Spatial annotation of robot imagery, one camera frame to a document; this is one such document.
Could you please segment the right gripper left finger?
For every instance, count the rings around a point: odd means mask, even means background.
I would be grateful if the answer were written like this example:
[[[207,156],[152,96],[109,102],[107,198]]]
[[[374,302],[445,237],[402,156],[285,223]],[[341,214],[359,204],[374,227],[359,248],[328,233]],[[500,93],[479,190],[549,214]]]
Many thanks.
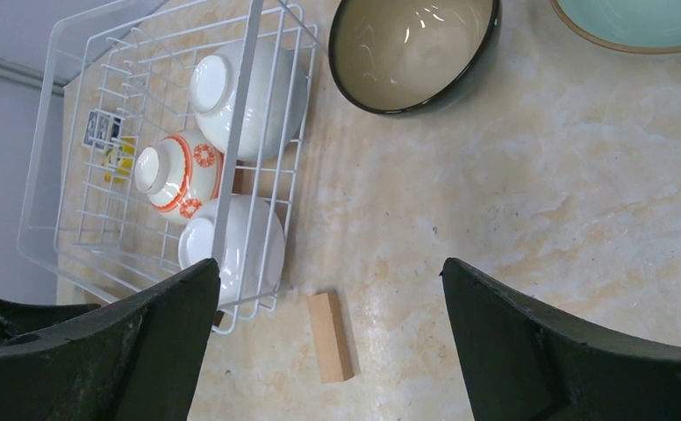
[[[0,299],[0,420],[184,420],[220,292],[214,259],[125,299]]]

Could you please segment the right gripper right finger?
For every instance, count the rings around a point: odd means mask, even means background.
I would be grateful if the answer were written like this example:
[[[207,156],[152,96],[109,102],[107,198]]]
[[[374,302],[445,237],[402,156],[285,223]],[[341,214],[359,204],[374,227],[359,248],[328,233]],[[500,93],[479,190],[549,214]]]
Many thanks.
[[[681,420],[681,347],[559,310],[457,258],[441,280],[477,420]]]

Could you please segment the white bowl front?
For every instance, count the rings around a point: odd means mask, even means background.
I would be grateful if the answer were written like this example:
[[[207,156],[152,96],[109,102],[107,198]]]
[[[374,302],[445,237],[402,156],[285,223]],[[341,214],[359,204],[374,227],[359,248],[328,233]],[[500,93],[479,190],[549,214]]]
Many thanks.
[[[178,261],[181,269],[215,257],[211,250],[217,201],[195,212],[181,233]],[[232,195],[219,263],[219,304],[271,291],[283,272],[285,237],[269,204],[250,195]]]

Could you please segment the white bowl orange pattern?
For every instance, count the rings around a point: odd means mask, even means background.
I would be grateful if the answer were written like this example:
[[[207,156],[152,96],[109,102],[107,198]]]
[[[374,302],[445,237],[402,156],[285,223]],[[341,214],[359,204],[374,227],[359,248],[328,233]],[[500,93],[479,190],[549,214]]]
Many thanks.
[[[186,225],[219,196],[223,154],[198,130],[171,133],[138,155],[137,190],[172,224]]]

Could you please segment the plain white bowl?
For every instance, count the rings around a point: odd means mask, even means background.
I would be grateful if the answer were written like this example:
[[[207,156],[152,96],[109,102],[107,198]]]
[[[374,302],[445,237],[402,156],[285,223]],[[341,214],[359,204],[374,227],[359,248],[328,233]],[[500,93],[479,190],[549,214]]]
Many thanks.
[[[240,75],[244,42],[223,45],[204,57],[190,78],[190,102],[197,127],[225,152]],[[308,100],[306,72],[294,64],[290,50],[259,39],[240,133],[237,159],[257,163],[271,160],[292,139],[301,125]]]

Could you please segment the dark blue bowl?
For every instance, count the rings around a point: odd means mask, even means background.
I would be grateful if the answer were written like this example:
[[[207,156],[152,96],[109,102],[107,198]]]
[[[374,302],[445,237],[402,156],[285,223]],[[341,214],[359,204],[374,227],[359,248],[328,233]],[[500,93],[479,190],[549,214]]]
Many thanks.
[[[498,0],[342,1],[327,46],[335,86],[386,117],[457,103],[490,70],[502,13]]]

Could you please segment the celadon green bowl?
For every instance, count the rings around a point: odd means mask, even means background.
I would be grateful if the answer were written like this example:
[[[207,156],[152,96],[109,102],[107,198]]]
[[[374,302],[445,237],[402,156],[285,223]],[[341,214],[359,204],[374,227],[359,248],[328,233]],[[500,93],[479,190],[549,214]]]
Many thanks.
[[[679,0],[556,0],[556,15],[591,43],[630,54],[681,53]]]

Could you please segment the yellow toy piece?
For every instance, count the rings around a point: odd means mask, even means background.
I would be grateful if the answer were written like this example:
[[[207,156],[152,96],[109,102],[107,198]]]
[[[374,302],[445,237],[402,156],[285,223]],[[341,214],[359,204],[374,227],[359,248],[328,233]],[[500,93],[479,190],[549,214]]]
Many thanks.
[[[104,172],[104,181],[124,183],[131,179],[131,169],[135,157],[136,138],[123,136],[114,140],[113,146],[104,150],[103,166],[111,171]]]

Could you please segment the light wooden block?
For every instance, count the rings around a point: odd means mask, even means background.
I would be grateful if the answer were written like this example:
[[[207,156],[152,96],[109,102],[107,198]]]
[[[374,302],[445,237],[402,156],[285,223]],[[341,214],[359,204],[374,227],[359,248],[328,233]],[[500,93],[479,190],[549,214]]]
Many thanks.
[[[351,379],[354,372],[337,293],[310,295],[307,304],[320,380],[333,383]]]

